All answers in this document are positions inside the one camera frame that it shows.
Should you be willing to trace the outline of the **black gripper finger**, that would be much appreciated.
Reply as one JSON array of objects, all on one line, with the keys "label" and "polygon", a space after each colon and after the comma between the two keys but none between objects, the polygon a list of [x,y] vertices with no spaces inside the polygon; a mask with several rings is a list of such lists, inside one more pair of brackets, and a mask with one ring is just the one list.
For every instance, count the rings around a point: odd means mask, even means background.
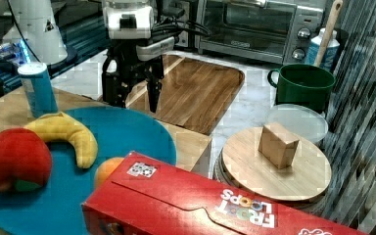
[{"label": "black gripper finger", "polygon": [[130,93],[130,86],[116,72],[102,74],[103,101],[111,106],[125,108],[125,101]]},{"label": "black gripper finger", "polygon": [[158,102],[160,99],[160,94],[162,90],[161,81],[152,74],[147,75],[147,90],[148,90],[148,98],[149,98],[149,105],[150,111],[155,112],[157,110]]}]

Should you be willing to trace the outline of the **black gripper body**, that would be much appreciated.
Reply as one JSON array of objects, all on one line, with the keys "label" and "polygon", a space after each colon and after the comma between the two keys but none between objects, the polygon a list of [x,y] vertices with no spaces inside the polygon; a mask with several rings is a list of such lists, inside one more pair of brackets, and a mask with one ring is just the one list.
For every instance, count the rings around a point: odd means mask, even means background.
[{"label": "black gripper body", "polygon": [[146,80],[150,73],[159,80],[164,78],[164,52],[173,49],[177,36],[160,36],[154,41],[144,39],[113,40],[102,65],[104,72],[116,72],[130,86]]}]

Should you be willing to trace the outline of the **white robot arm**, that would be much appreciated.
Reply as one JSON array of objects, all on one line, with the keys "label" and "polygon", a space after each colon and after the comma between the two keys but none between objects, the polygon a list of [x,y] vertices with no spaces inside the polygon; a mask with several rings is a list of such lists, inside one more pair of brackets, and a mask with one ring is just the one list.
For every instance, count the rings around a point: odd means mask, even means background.
[{"label": "white robot arm", "polygon": [[164,78],[163,53],[178,41],[159,29],[149,0],[102,0],[111,46],[102,66],[102,100],[124,107],[133,87],[147,83],[150,111],[155,112]]}]

